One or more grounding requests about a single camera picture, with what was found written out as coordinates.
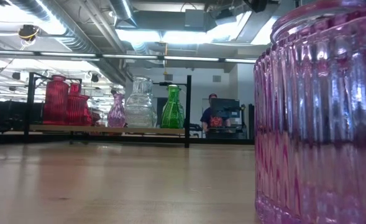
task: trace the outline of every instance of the black metal frame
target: black metal frame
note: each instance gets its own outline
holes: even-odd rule
[[[32,106],[34,104],[34,96],[36,89],[36,81],[38,79],[47,79],[41,74],[30,72],[29,73],[29,84],[28,84],[28,97],[27,97],[27,109],[25,112],[25,126],[24,126],[24,137],[21,135],[11,135],[3,134],[0,135],[0,144],[10,144],[10,143],[33,143],[33,142],[52,142],[52,141],[112,141],[112,142],[151,142],[151,143],[162,143],[162,144],[184,144],[185,148],[189,148],[191,143],[195,144],[253,144],[252,140],[242,140],[242,139],[196,139],[190,138],[190,118],[191,118],[191,85],[192,76],[187,76],[186,84],[176,84],[176,85],[186,85],[186,108],[185,108],[185,136],[184,138],[152,138],[152,137],[137,137],[137,136],[92,136],[88,134],[74,134],[72,131],[70,134],[29,134],[30,130],[30,113],[32,111]],[[79,78],[67,78],[67,80],[78,80],[82,83],[82,79]]]

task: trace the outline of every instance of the person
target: person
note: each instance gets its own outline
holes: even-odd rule
[[[215,93],[212,93],[209,95],[209,104],[211,104],[211,99],[217,98],[217,95]],[[210,107],[203,111],[202,118],[202,130],[205,133],[209,132],[209,128],[216,128],[216,127],[222,127],[222,126],[231,126],[231,122],[229,118],[218,118],[212,116],[212,111]]]

